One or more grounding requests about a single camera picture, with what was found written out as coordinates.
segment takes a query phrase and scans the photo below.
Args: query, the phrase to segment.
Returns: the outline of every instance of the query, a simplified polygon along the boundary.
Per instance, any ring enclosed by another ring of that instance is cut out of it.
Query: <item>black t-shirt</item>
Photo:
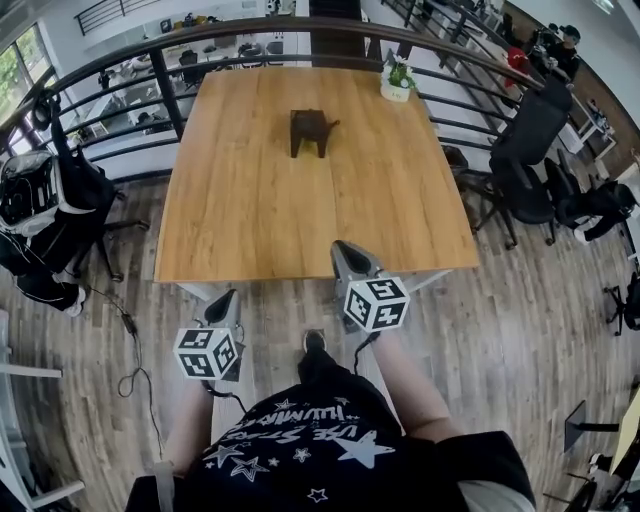
[[[403,437],[379,396],[357,385],[298,385],[264,400],[174,482],[178,512],[534,510],[526,471],[504,432],[438,444]],[[156,483],[153,476],[136,480],[127,512],[159,511]],[[482,506],[468,508],[469,500]]]
[[[547,55],[558,61],[558,67],[573,80],[580,67],[580,57],[575,48],[565,48],[564,45],[556,43],[547,48]]]

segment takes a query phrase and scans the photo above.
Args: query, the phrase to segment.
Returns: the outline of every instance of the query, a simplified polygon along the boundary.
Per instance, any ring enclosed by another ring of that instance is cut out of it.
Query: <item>person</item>
[[[576,239],[587,245],[607,234],[616,224],[627,220],[636,206],[636,200],[626,185],[616,181],[604,183],[597,189],[578,194],[569,201],[565,210],[567,217],[601,216],[598,223],[586,231],[576,228]]]
[[[77,317],[87,293],[82,286],[59,282],[26,246],[26,239],[0,232],[0,265],[16,276],[16,286],[30,299]]]
[[[135,481],[126,510],[534,510],[509,436],[463,435],[396,334],[372,349],[400,423],[373,384],[333,360],[321,332],[308,331],[303,347],[301,383],[252,407],[211,447],[213,398],[189,381],[168,461]]]
[[[547,57],[553,59],[550,72],[573,82],[580,68],[580,57],[576,46],[580,42],[580,31],[573,25],[560,27],[563,32],[562,41],[547,47]]]

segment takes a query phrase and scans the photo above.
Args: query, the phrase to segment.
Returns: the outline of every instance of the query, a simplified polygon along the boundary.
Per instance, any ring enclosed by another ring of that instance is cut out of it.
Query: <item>window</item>
[[[0,123],[11,115],[30,88],[12,45],[0,55]]]
[[[49,57],[35,25],[0,54],[0,123],[7,120],[49,67]]]
[[[36,82],[49,69],[49,59],[42,44],[38,28],[34,25],[16,40],[31,80]]]

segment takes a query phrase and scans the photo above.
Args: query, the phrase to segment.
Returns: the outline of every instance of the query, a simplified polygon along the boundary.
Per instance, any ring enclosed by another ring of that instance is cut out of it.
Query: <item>chair leg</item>
[[[115,281],[116,283],[122,282],[124,276],[120,273],[114,272],[111,268],[111,262],[109,261],[109,255],[107,254],[107,248],[104,246],[104,239],[98,238],[98,240],[96,241],[96,245],[98,246],[98,254],[100,254],[100,259],[102,259],[105,267],[107,267],[107,273],[109,274],[111,280]]]
[[[89,254],[91,247],[93,247],[93,244],[87,244],[87,246],[84,249],[82,249],[82,252],[78,254],[78,259],[73,264],[71,273],[73,274],[73,277],[75,277],[76,279],[79,279],[80,276],[82,275],[82,272],[80,271],[80,266],[82,265],[82,262],[84,261],[84,259],[87,257],[87,254]]]
[[[556,243],[556,222],[555,219],[551,219],[549,222],[549,230],[551,231],[551,237],[547,238],[546,243],[549,247]]]
[[[142,220],[121,220],[119,222],[110,222],[104,225],[105,232],[119,231],[120,229],[138,227],[143,231],[149,231],[149,224]]]
[[[507,249],[507,251],[510,251],[518,245],[516,230],[513,227],[513,221],[511,220],[511,214],[509,213],[509,211],[505,208],[499,208],[498,211],[500,212],[500,216],[502,217],[502,220],[504,220],[504,223],[507,226],[507,231],[509,232],[509,236],[511,237],[511,242],[507,242],[505,244],[505,249]]]

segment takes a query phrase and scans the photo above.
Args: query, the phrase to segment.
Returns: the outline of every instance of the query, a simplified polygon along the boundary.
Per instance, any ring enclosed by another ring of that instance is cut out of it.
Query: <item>gray shoe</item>
[[[309,329],[304,333],[304,338],[302,339],[302,348],[304,348],[305,352],[309,352],[310,350],[327,350],[327,342],[324,339],[324,334],[322,331],[318,329]]]

